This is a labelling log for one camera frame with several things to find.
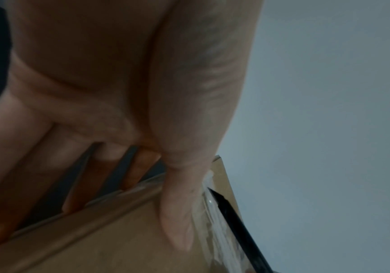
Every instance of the hand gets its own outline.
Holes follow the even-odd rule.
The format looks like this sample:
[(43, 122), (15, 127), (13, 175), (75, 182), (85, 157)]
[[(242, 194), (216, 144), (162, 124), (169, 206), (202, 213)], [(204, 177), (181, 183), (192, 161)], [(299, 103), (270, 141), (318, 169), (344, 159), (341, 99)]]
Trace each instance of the hand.
[(160, 157), (160, 220), (193, 241), (191, 205), (238, 102), (261, 0), (13, 0), (0, 97), (0, 242), (93, 143), (63, 211), (81, 209), (130, 145), (122, 187)]

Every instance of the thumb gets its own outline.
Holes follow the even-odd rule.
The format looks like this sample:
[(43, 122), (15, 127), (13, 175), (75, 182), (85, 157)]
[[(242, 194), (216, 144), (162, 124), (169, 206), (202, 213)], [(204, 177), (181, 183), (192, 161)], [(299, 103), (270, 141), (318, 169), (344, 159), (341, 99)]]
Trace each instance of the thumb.
[(163, 185), (160, 222), (174, 247), (181, 251), (192, 248), (194, 229), (192, 204), (199, 194), (201, 183), (211, 161), (182, 168), (167, 167)]

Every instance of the cardboard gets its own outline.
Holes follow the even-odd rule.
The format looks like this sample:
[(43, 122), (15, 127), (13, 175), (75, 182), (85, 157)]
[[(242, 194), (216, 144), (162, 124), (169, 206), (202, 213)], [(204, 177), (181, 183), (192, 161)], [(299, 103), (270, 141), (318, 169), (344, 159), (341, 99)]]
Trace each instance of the cardboard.
[[(213, 183), (238, 211), (223, 162), (211, 167)], [(84, 210), (39, 224), (0, 245), (0, 273), (221, 273), (206, 261), (195, 238), (190, 253), (175, 251), (157, 217), (163, 176), (132, 192), (96, 202)]]

